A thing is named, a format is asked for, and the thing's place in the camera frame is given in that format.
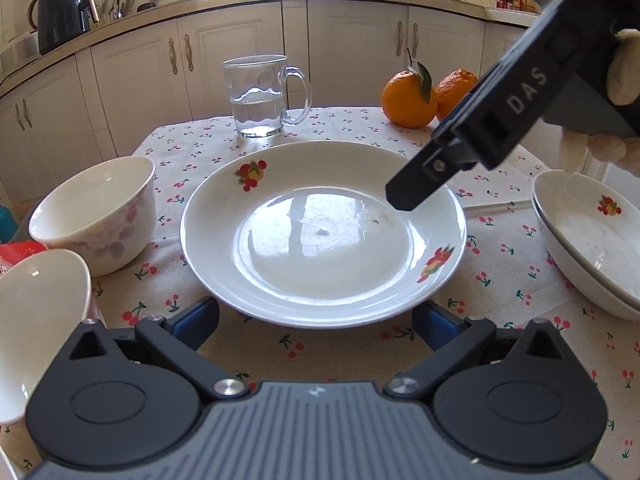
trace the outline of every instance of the glass mug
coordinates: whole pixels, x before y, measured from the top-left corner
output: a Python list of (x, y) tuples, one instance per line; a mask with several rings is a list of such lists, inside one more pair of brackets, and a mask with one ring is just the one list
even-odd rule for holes
[[(282, 131), (282, 126), (300, 124), (311, 109), (311, 86), (299, 68), (287, 66), (287, 56), (248, 56), (222, 64), (236, 130), (243, 139), (266, 139)], [(287, 77), (302, 79), (305, 108), (299, 117), (287, 112)]]

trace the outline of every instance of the triangular hole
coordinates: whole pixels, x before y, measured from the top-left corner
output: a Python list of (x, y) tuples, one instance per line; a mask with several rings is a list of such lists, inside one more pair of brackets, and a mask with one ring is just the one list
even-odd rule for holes
[(105, 355), (105, 353), (95, 333), (87, 332), (82, 335), (82, 338), (71, 352), (70, 359), (87, 359), (89, 357)]
[(536, 332), (533, 336), (529, 348), (527, 348), (527, 355), (533, 355), (535, 357), (544, 357), (546, 359), (562, 359), (556, 344), (553, 342), (547, 332)]

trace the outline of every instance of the gray ribbed panel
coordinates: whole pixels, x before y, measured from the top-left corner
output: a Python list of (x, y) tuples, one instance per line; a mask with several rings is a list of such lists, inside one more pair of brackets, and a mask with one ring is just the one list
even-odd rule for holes
[(264, 383), (219, 402), (186, 444), (127, 472), (47, 464), (30, 480), (603, 480), (594, 468), (532, 475), (472, 464), (431, 426), (424, 408), (372, 383)]

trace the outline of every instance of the green leaf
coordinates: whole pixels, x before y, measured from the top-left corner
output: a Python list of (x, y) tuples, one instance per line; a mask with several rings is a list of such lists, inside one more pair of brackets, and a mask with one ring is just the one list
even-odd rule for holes
[(431, 74), (427, 70), (427, 67), (425, 67), (420, 61), (416, 61), (415, 64), (417, 65), (417, 68), (411, 65), (408, 70), (420, 78), (420, 81), (422, 82), (420, 85), (420, 93), (422, 94), (422, 98), (429, 102), (431, 101)]

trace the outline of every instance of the stacked bowl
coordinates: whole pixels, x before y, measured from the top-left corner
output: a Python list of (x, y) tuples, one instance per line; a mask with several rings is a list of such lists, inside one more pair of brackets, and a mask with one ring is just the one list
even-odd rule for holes
[(534, 179), (531, 201), (546, 250), (575, 288), (640, 321), (640, 211), (609, 186), (561, 170)]

